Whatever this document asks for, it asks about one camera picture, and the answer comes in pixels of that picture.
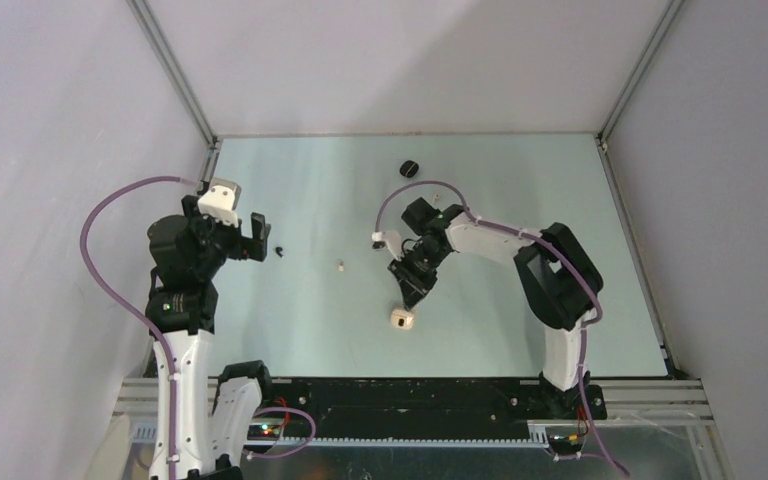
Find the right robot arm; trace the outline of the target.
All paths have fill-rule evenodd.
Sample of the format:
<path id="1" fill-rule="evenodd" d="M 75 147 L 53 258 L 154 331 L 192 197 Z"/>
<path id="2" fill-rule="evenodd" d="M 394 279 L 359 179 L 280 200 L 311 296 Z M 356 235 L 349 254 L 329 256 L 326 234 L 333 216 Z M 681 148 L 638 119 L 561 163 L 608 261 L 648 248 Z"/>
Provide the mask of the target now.
<path id="1" fill-rule="evenodd" d="M 440 265 L 454 253 L 512 267 L 544 332 L 545 360 L 538 376 L 543 408 L 556 418 L 576 413 L 591 419 L 587 328 L 602 318 L 598 294 L 604 281 L 571 229 L 554 223 L 532 233 L 483 220 L 463 205 L 439 210 L 422 198 L 401 219 L 413 237 L 382 229 L 371 235 L 373 248 L 387 249 L 393 257 L 388 270 L 402 299 L 391 315 L 394 324 L 411 323 L 415 307 L 436 285 Z"/>

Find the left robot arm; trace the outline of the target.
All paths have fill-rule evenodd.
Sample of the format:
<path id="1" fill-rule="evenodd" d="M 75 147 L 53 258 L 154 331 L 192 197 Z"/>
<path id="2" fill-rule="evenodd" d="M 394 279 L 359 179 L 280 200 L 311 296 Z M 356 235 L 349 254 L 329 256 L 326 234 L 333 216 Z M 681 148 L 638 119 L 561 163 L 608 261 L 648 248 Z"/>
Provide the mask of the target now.
<path id="1" fill-rule="evenodd" d="M 239 479 L 254 416 L 276 403 L 261 361 L 228 365 L 208 396 L 208 360 L 215 339 L 218 292 L 213 278 L 228 260 L 263 261 L 269 226 L 251 216 L 241 231 L 234 194 L 213 187 L 186 196 L 183 211 L 152 224 L 155 262 L 145 315 L 153 328 L 158 370 L 158 433 L 152 479 Z"/>

